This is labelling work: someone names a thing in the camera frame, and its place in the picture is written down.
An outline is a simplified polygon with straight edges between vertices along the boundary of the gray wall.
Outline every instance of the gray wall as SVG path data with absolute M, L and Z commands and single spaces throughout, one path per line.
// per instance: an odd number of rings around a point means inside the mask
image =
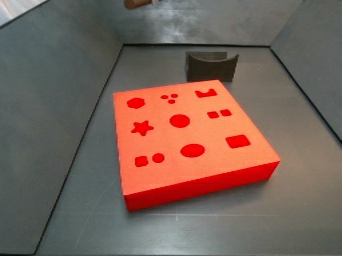
M 52 0 L 0 30 L 0 253 L 35 252 L 122 49 L 114 8 Z
M 163 0 L 114 19 L 124 43 L 268 46 L 302 0 Z
M 305 1 L 271 49 L 342 140 L 342 1 Z

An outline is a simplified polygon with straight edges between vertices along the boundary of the black arch-shaped block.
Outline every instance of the black arch-shaped block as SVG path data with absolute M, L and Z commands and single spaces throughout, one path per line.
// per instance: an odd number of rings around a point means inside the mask
M 187 81 L 198 82 L 218 79 L 231 82 L 239 55 L 227 59 L 227 52 L 187 52 Z

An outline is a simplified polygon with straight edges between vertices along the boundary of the box top surface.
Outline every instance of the box top surface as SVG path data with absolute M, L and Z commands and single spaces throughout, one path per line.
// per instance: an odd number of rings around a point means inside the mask
M 218 80 L 118 92 L 114 103 L 124 195 L 279 162 Z

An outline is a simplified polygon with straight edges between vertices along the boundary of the red box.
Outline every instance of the red box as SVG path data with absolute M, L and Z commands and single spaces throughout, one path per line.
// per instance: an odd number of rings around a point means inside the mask
M 128 211 L 270 178 L 279 156 L 219 81 L 118 92 L 114 105 Z

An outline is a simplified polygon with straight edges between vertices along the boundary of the star-shaped hole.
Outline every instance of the star-shaped hole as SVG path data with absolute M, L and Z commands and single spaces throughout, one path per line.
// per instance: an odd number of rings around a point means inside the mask
M 154 127 L 148 125 L 148 121 L 146 120 L 144 122 L 134 122 L 134 129 L 131 133 L 139 132 L 142 136 L 146 136 L 147 132 L 154 130 Z

